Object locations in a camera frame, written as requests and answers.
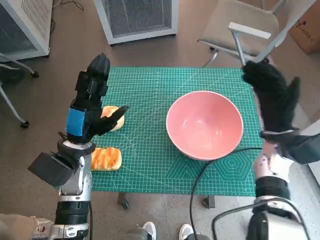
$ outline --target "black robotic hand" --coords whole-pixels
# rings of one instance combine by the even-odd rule
[[[264,124],[261,136],[279,142],[296,134],[292,121],[300,95],[300,79],[295,77],[287,85],[282,73],[265,60],[259,63],[248,61],[243,72],[243,80],[253,87],[259,99]]]

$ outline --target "person's leg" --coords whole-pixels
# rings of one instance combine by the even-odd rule
[[[124,234],[121,240],[156,240],[156,226],[153,222],[147,221],[142,227],[133,229]]]
[[[210,240],[209,237],[197,234],[198,240]],[[179,240],[196,240],[194,231],[189,224],[183,224],[179,231]]]

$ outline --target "toast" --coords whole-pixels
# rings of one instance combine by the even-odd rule
[[[117,106],[105,106],[103,109],[102,109],[102,114],[101,114],[101,118],[103,117],[111,117],[111,115],[117,111],[119,109],[119,107]],[[122,126],[125,124],[125,116],[123,115],[116,123],[116,126],[110,130],[110,132],[113,132],[113,131],[116,131],[120,128],[122,128]]]
[[[114,147],[97,147],[91,157],[91,170],[93,171],[116,171],[122,164],[121,151]]]

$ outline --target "table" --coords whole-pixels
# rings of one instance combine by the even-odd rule
[[[190,194],[205,162],[184,156],[171,143],[166,116],[180,96],[199,90],[229,98],[239,109],[244,133],[238,149],[261,147],[260,125],[251,87],[240,68],[112,67],[102,104],[128,105],[124,126],[96,136],[98,147],[122,152],[122,166],[114,172],[93,172],[93,191]],[[252,163],[259,150],[240,152],[214,162],[204,173],[196,194],[254,196]]]

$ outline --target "black cable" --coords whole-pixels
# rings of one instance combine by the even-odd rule
[[[89,234],[90,240],[93,240],[93,232],[94,232],[94,216],[93,216],[93,211],[92,211],[92,205],[91,205],[91,201],[89,202],[89,212],[90,212],[90,229],[89,229]]]
[[[84,6],[82,6],[79,2],[77,2],[77,1],[75,1],[75,0],[72,0],[72,1],[63,1],[63,2],[61,2],[61,5],[64,5],[64,4],[72,4],[72,3],[75,4],[78,9],[81,9],[82,11],[85,10]]]
[[[305,232],[305,235],[306,235],[306,238],[308,240],[311,240],[310,236],[309,236],[309,233],[308,233],[308,230],[307,230],[307,227],[306,227],[306,223],[304,221],[304,219],[302,218],[302,215],[301,213],[299,212],[299,210],[297,209],[297,207],[289,200],[285,199],[285,198],[279,198],[279,197],[274,197],[274,198],[269,198],[269,199],[264,199],[264,200],[261,200],[257,203],[254,203],[254,204],[250,204],[250,205],[247,205],[247,206],[241,206],[241,207],[238,207],[238,208],[234,208],[234,209],[231,209],[231,210],[228,210],[228,211],[225,211],[223,213],[220,213],[219,215],[217,215],[213,220],[212,220],[212,234],[213,234],[213,240],[217,240],[217,234],[216,234],[216,229],[215,229],[215,225],[216,225],[216,222],[217,220],[229,215],[229,214],[234,214],[234,213],[238,213],[240,211],[243,211],[243,210],[247,210],[247,209],[253,209],[253,208],[257,208],[257,207],[260,207],[262,205],[266,205],[268,202],[283,202],[283,203],[286,203],[288,205],[290,205],[296,212],[296,214],[298,215],[299,219],[300,219],[300,222],[301,222],[301,225],[304,229],[304,232]]]
[[[247,150],[262,150],[262,148],[261,147],[246,147],[246,148],[242,148],[242,149],[237,149],[237,150],[234,150],[233,152],[231,152],[227,156],[230,156],[232,154],[236,154],[236,153],[239,153],[239,152],[242,152],[242,151],[247,151]],[[215,159],[215,160],[211,160],[211,161],[208,161],[206,163],[206,165],[203,167],[203,169],[201,170],[200,174],[196,178],[196,180],[194,182],[194,185],[193,185],[193,188],[192,188],[191,197],[190,197],[190,205],[189,205],[189,213],[190,213],[190,222],[191,222],[191,226],[192,226],[192,229],[193,229],[193,234],[194,234],[194,237],[195,237],[196,240],[198,240],[198,235],[197,235],[197,231],[196,231],[196,228],[195,228],[194,219],[193,219],[193,216],[192,216],[192,203],[193,203],[193,200],[194,200],[194,195],[195,195],[195,192],[196,192],[196,189],[197,189],[197,186],[198,186],[198,182],[201,179],[203,173],[206,171],[206,169],[213,162],[218,161],[219,159],[221,159],[221,158],[218,158],[218,159]]]

